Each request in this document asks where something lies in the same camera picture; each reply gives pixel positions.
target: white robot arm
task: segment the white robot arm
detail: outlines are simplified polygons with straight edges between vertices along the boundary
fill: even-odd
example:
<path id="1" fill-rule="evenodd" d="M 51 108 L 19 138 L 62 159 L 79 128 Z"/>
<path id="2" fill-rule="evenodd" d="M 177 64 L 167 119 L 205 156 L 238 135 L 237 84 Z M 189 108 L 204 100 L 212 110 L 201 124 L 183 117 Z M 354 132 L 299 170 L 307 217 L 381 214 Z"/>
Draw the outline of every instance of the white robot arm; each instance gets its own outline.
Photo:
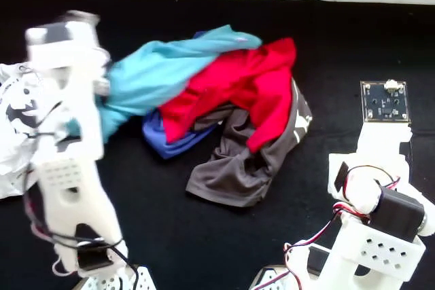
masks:
<path id="1" fill-rule="evenodd" d="M 103 75 L 109 61 L 98 43 L 96 21 L 96 16 L 72 11 L 62 22 L 26 31 L 32 73 L 22 78 L 37 92 L 31 166 L 39 179 L 44 221 L 33 212 L 28 194 L 25 209 L 32 231 L 54 244 L 65 275 L 88 277 L 86 289 L 155 289 L 146 268 L 126 268 L 126 243 L 95 164 L 103 157 L 103 142 L 94 96 L 107 94 Z M 62 139 L 71 119 L 80 137 Z M 99 237 L 77 237 L 80 224 Z"/>
<path id="2" fill-rule="evenodd" d="M 425 251 L 419 236 L 435 232 L 435 206 L 409 183 L 399 153 L 412 137 L 406 83 L 362 82 L 362 105 L 357 151 L 330 154 L 328 192 L 342 223 L 333 247 L 315 241 L 334 217 L 310 239 L 285 244 L 285 266 L 264 268 L 251 290 L 398 290 L 411 279 Z"/>

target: garment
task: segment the garment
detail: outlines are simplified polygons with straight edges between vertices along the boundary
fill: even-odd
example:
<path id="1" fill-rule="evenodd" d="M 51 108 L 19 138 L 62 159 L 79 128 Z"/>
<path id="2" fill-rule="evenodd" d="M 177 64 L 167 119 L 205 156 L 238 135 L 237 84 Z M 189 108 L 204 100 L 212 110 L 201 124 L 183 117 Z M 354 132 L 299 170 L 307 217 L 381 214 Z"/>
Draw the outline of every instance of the garment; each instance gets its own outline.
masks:
<path id="1" fill-rule="evenodd" d="M 294 81 L 292 94 L 290 118 L 283 134 L 257 153 L 250 152 L 245 145 L 255 132 L 249 114 L 235 109 L 226 122 L 220 146 L 208 162 L 193 169 L 186 191 L 230 206 L 252 206 L 261 201 L 286 154 L 304 137 L 312 120 Z"/>
<path id="2" fill-rule="evenodd" d="M 3 84 L 10 77 L 21 77 L 22 73 L 28 70 L 27 62 L 19 62 L 12 65 L 0 64 L 0 84 Z"/>
<path id="3" fill-rule="evenodd" d="M 295 59 L 290 38 L 221 55 L 195 75 L 184 92 L 160 107 L 168 143 L 183 137 L 197 117 L 230 101 L 249 111 L 256 131 L 247 146 L 258 151 L 285 129 Z"/>
<path id="4" fill-rule="evenodd" d="M 215 108 L 213 111 L 198 117 L 195 120 L 194 125 L 191 128 L 191 131 L 199 132 L 201 130 L 207 129 L 216 123 L 221 124 L 223 120 L 230 116 L 230 114 L 236 109 L 236 106 L 232 103 L 225 103 Z"/>
<path id="5" fill-rule="evenodd" d="M 18 77 L 21 64 L 0 67 L 11 76 L 0 86 L 0 198 L 22 195 L 24 174 L 33 155 L 35 93 Z M 35 173 L 28 186 L 36 182 Z"/>
<path id="6" fill-rule="evenodd" d="M 215 122 L 208 128 L 198 132 L 187 132 L 184 137 L 174 143 L 166 142 L 163 121 L 158 110 L 154 110 L 143 118 L 143 136 L 158 154 L 164 159 L 172 158 L 191 148 L 206 137 L 217 126 Z"/>
<path id="7" fill-rule="evenodd" d="M 104 141 L 129 117 L 143 116 L 177 96 L 193 75 L 221 53 L 255 49 L 260 44 L 257 37 L 234 32 L 226 25 L 196 39 L 149 42 L 116 62 L 107 74 L 111 86 L 107 102 L 97 104 Z M 76 125 L 70 124 L 69 129 L 72 135 L 78 135 Z"/>

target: black fabric surface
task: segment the black fabric surface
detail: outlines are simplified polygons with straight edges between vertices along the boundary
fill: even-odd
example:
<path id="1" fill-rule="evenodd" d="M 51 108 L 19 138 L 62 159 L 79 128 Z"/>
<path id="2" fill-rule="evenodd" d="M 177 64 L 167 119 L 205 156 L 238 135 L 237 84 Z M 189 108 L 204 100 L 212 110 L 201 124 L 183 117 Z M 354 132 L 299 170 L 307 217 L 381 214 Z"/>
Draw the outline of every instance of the black fabric surface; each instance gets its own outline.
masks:
<path id="1" fill-rule="evenodd" d="M 222 129 L 189 152 L 161 160 L 141 138 L 141 120 L 115 134 L 98 163 L 131 259 L 147 265 L 159 290 L 244 290 L 257 271 L 280 264 L 282 245 L 318 231 L 331 216 L 328 154 L 355 150 L 362 125 L 359 81 L 408 82 L 413 183 L 435 201 L 435 7 L 315 0 L 0 0 L 0 62 L 25 59 L 24 30 L 65 10 L 101 15 L 101 44 L 114 60 L 143 43 L 191 37 L 231 24 L 265 42 L 291 36 L 294 77 L 313 112 L 311 130 L 292 151 L 264 202 L 218 206 L 185 193 L 194 166 L 208 160 Z M 51 273 L 52 247 L 35 239 L 19 198 L 0 201 L 0 287 L 67 290 L 77 279 Z M 331 245 L 334 232 L 321 243 Z M 412 281 L 435 283 L 435 236 Z"/>

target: white plastic bracket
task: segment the white plastic bracket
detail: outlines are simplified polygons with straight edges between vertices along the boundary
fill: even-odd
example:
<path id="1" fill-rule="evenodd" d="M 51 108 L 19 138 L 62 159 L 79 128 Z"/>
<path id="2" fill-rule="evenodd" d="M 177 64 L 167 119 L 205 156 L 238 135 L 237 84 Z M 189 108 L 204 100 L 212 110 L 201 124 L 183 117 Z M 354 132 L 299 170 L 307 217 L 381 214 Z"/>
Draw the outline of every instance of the white plastic bracket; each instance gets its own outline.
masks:
<path id="1" fill-rule="evenodd" d="M 128 269 L 128 276 L 122 277 L 122 288 L 120 276 L 110 276 L 107 278 L 90 277 L 84 279 L 73 290 L 156 290 L 150 272 L 145 266 L 137 268 L 139 273 L 139 282 L 136 289 L 133 289 L 136 275 L 131 269 Z"/>

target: cable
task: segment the cable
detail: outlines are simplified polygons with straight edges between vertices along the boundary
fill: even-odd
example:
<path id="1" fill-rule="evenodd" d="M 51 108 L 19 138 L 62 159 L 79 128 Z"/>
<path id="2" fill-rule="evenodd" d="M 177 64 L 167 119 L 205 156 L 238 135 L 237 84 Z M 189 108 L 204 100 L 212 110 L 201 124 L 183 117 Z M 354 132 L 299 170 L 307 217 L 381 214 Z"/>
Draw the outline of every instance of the cable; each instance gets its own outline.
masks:
<path id="1" fill-rule="evenodd" d="M 57 266 L 57 264 L 59 264 L 59 263 L 60 263 L 60 257 L 58 257 L 57 261 L 55 261 L 55 262 L 53 263 L 53 265 L 52 265 L 52 271 L 53 271 L 53 274 L 54 274 L 54 275 L 64 277 L 64 276 L 70 276 L 71 274 L 74 273 L 74 272 L 59 272 L 59 271 L 56 269 L 56 266 Z"/>
<path id="2" fill-rule="evenodd" d="M 111 248 L 112 251 L 114 251 L 116 253 L 116 255 L 118 255 L 119 257 L 121 257 L 121 259 L 123 261 L 125 261 L 125 263 L 133 270 L 133 272 L 136 275 L 136 279 L 135 282 L 133 283 L 133 290 L 136 290 L 137 288 L 137 283 L 139 282 L 139 271 L 137 270 L 137 267 L 134 266 L 132 263 L 130 263 L 130 261 L 128 260 L 127 257 L 125 257 L 117 248 L 113 247 Z"/>
<path id="3" fill-rule="evenodd" d="M 290 270 L 282 272 L 281 274 L 278 274 L 276 277 L 270 279 L 266 283 L 263 283 L 261 285 L 256 285 L 251 290 L 261 290 L 261 289 L 264 289 L 265 287 L 268 287 L 269 285 L 272 285 L 273 283 L 277 282 L 278 280 L 281 280 L 282 278 L 286 277 L 290 273 L 291 273 Z"/>
<path id="4" fill-rule="evenodd" d="M 332 205 L 332 212 L 345 211 L 359 218 L 368 218 L 368 215 L 358 212 L 353 206 L 346 202 L 337 202 Z"/>
<path id="5" fill-rule="evenodd" d="M 355 169 L 357 169 L 357 168 L 373 168 L 373 169 L 377 169 L 377 170 L 382 171 L 383 173 L 385 173 L 385 174 L 386 174 L 386 175 L 391 179 L 391 183 L 387 184 L 386 187 L 388 187 L 388 186 L 390 186 L 390 185 L 392 185 L 392 184 L 394 184 L 394 183 L 397 183 L 397 182 L 399 182 L 399 180 L 400 180 L 399 177 L 398 177 L 397 180 L 394 180 L 394 178 L 393 178 L 393 177 L 392 177 L 392 176 L 391 176 L 387 171 L 385 171 L 385 170 L 382 169 L 382 168 L 379 168 L 378 166 L 371 166 L 371 165 L 369 165 L 369 164 L 365 164 L 365 165 L 361 165 L 361 166 L 354 166 L 354 167 L 350 168 L 350 169 L 347 171 L 346 176 L 345 176 L 345 183 L 344 183 L 344 185 L 343 185 L 343 197 L 344 197 L 346 200 L 349 200 L 349 199 L 347 198 L 347 196 L 346 196 L 347 179 L 348 179 L 348 177 L 349 177 L 349 173 L 350 173 L 352 170 L 355 170 Z"/>

